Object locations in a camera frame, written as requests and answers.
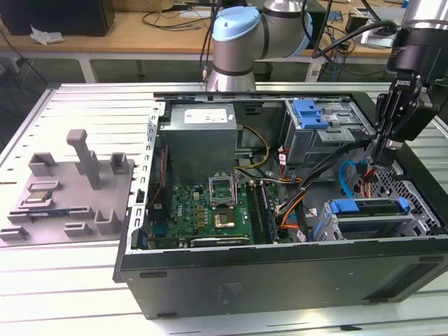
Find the black speaker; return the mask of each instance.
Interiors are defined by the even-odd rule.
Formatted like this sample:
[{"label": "black speaker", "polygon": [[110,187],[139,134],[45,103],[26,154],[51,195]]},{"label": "black speaker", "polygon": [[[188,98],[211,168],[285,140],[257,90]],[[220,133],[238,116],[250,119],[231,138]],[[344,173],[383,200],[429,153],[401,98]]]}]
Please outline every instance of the black speaker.
[{"label": "black speaker", "polygon": [[115,20],[112,0],[0,0],[0,14],[12,35],[28,35],[32,25],[62,35],[105,36]]}]

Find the yellow wire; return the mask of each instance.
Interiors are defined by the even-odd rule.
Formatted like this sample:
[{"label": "yellow wire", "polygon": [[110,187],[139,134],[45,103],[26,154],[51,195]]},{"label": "yellow wire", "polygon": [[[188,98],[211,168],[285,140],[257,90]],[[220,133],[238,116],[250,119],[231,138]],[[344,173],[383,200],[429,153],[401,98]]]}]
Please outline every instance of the yellow wire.
[{"label": "yellow wire", "polygon": [[256,167],[262,166],[267,161],[267,159],[269,159],[269,146],[267,145],[266,140],[264,140],[263,137],[261,135],[259,135],[259,133],[257,133],[257,131],[255,131],[252,127],[243,125],[243,128],[247,128],[248,130],[251,130],[261,141],[263,141],[263,143],[266,147],[266,154],[265,154],[265,157],[263,158],[263,160],[261,160],[258,163],[249,164],[247,166],[236,166],[235,168],[248,169],[248,168],[256,168]]}]

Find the aluminum workbench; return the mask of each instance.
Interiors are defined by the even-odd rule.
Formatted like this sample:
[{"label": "aluminum workbench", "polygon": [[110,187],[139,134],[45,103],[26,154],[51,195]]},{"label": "aluminum workbench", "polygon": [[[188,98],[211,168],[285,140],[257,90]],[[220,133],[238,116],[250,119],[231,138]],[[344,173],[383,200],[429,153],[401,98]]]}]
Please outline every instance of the aluminum workbench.
[{"label": "aluminum workbench", "polygon": [[[259,90],[386,92],[384,83],[268,83]],[[84,128],[99,160],[122,151],[140,163],[151,92],[200,91],[197,84],[80,84],[46,90],[0,155],[0,216],[12,209],[35,152],[76,159],[65,137]],[[448,192],[448,131],[438,118],[410,146]],[[112,280],[118,241],[0,249],[2,335],[445,335],[448,273],[398,304],[147,321],[126,284]]]}]

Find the table leg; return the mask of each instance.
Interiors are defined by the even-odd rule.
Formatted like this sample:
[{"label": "table leg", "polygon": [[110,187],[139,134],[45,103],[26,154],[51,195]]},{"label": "table leg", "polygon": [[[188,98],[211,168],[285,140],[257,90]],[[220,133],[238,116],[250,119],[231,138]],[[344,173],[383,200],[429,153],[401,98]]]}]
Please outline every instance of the table leg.
[{"label": "table leg", "polygon": [[325,63],[325,58],[320,57],[316,59],[312,59],[311,63],[309,63],[307,77],[305,78],[305,82],[317,82],[319,79],[319,74],[321,73],[321,68]]},{"label": "table leg", "polygon": [[5,67],[10,69],[13,74],[20,74],[20,68],[13,58],[0,58],[0,61],[2,64],[5,64]]},{"label": "table leg", "polygon": [[137,59],[135,63],[137,65],[137,72],[139,73],[139,77],[145,76],[145,66],[143,64],[143,61],[141,59]]},{"label": "table leg", "polygon": [[83,72],[86,83],[98,83],[98,76],[95,69],[92,66],[92,60],[88,58],[81,58],[78,60]]}]

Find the motherboard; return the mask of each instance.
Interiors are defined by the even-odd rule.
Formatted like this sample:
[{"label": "motherboard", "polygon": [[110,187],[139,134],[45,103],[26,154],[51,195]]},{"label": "motherboard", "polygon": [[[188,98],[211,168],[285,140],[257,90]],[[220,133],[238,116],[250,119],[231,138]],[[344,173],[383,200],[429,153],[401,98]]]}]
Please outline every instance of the motherboard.
[{"label": "motherboard", "polygon": [[[257,195],[257,189],[264,190],[265,196]],[[216,202],[230,198],[234,200],[230,204]],[[232,245],[235,239],[244,244],[271,244],[278,240],[273,213],[279,203],[273,183],[216,184],[211,192],[207,184],[175,185],[171,216],[168,223],[152,226],[153,240],[158,249]],[[260,218],[261,204],[267,207],[266,218]]]}]

